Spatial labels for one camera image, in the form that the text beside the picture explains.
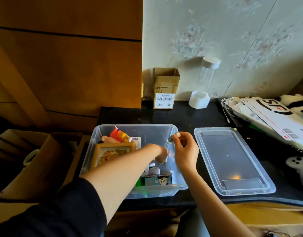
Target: person's right hand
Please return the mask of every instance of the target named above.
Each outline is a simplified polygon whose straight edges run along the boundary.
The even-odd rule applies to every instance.
[[[172,136],[176,147],[176,164],[181,172],[197,171],[199,147],[190,133],[179,133],[181,135],[179,138],[176,135]]]

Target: transparent tube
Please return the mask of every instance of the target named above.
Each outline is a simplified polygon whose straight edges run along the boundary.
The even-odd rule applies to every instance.
[[[204,85],[204,91],[211,96],[210,88],[212,84],[213,77],[215,75],[217,69],[210,69],[206,67],[202,67],[201,75],[200,75],[200,85]]]

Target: black sleeve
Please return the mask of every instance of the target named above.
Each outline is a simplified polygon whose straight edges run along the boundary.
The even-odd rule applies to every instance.
[[[52,200],[28,208],[0,223],[0,236],[97,236],[106,227],[106,215],[94,187],[79,178]]]

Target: person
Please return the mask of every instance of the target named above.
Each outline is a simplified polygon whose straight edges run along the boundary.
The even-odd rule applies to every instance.
[[[199,148],[192,135],[179,133],[179,138],[173,135],[176,164],[210,236],[253,237],[198,174]],[[63,187],[53,199],[1,223],[0,236],[100,236],[145,167],[155,158],[163,163],[167,154],[166,148],[147,144],[99,165]]]

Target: black desk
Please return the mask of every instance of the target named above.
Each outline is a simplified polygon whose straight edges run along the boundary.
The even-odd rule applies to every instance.
[[[102,107],[98,125],[101,124],[173,124],[179,131],[190,132],[197,127],[235,127],[228,124],[223,114],[222,107],[218,102],[210,102],[206,109],[193,109],[188,102],[176,101],[173,110],[153,109],[151,101],[143,101],[142,109]],[[246,140],[268,175],[276,185],[277,191],[273,194],[224,197],[218,195],[224,203],[239,203],[250,201],[268,201],[290,205],[303,206],[303,188],[301,184],[293,187],[291,181],[285,176],[291,176],[298,180],[299,176],[293,169],[289,169],[284,161],[290,156],[300,155],[291,147],[277,142],[251,128],[239,129],[242,137],[250,137]],[[273,151],[260,152],[260,145],[271,145]],[[197,170],[201,177],[212,187],[212,182],[207,168],[199,153]],[[138,211],[174,207],[195,207],[196,204],[189,190],[178,191],[172,197],[158,197],[146,199],[124,200],[118,211]]]

